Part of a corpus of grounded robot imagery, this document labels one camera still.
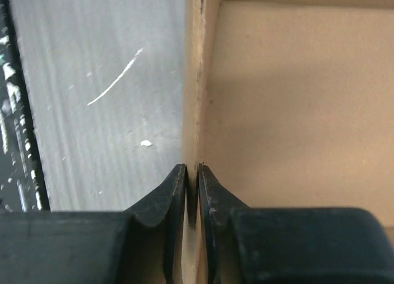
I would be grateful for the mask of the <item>brown cardboard box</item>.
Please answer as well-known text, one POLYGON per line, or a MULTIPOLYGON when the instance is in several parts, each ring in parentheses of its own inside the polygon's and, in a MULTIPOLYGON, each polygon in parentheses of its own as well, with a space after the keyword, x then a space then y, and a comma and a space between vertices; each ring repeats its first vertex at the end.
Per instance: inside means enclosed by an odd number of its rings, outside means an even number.
POLYGON ((185 0, 182 281, 198 172, 252 208, 360 208, 393 247, 393 0, 185 0))

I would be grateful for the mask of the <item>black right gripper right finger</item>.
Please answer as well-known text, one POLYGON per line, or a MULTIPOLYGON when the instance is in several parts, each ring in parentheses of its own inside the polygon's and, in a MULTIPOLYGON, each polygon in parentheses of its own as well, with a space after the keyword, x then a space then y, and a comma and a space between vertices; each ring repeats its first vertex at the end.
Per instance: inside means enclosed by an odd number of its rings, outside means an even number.
POLYGON ((198 172, 208 283, 392 283, 393 247, 360 208, 252 208, 198 172))

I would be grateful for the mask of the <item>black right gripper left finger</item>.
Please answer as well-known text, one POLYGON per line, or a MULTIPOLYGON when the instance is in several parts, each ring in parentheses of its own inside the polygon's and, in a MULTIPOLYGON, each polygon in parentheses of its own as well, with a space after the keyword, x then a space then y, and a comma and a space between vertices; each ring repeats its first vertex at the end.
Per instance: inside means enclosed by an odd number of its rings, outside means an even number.
POLYGON ((2 283, 181 283, 187 168, 121 212, 1 215, 2 283))

